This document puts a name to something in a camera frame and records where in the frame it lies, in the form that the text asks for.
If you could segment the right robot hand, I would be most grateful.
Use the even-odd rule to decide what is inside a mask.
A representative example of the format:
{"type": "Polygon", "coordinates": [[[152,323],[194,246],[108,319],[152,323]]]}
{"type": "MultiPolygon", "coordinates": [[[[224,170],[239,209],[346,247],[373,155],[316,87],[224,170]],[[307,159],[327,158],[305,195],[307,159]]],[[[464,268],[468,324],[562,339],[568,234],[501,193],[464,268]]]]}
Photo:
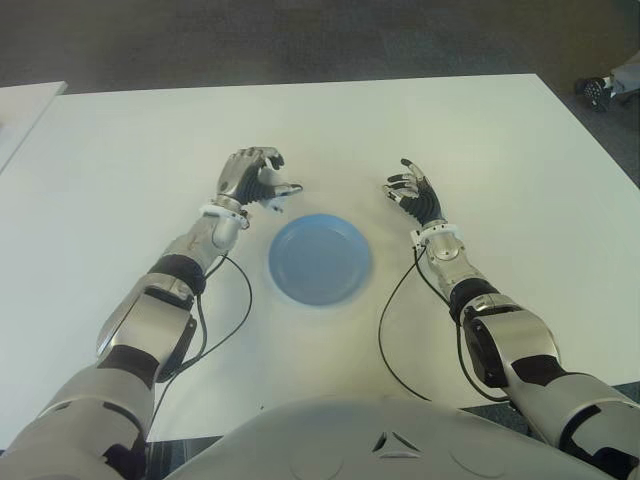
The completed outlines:
{"type": "Polygon", "coordinates": [[[432,222],[444,222],[445,216],[439,198],[427,176],[407,158],[402,158],[400,163],[408,172],[387,178],[387,183],[383,186],[385,196],[422,227],[432,222]]]}

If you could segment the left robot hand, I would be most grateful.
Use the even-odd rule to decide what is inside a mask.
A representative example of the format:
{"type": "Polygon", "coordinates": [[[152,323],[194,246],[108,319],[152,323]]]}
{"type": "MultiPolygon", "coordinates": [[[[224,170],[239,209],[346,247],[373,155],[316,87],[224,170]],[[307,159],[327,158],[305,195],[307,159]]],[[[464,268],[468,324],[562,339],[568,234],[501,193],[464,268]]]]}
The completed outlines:
{"type": "Polygon", "coordinates": [[[235,212],[256,202],[268,202],[297,195],[303,187],[280,182],[271,174],[285,164],[274,147],[249,147],[233,153],[226,161],[217,182],[214,203],[235,212]]]}

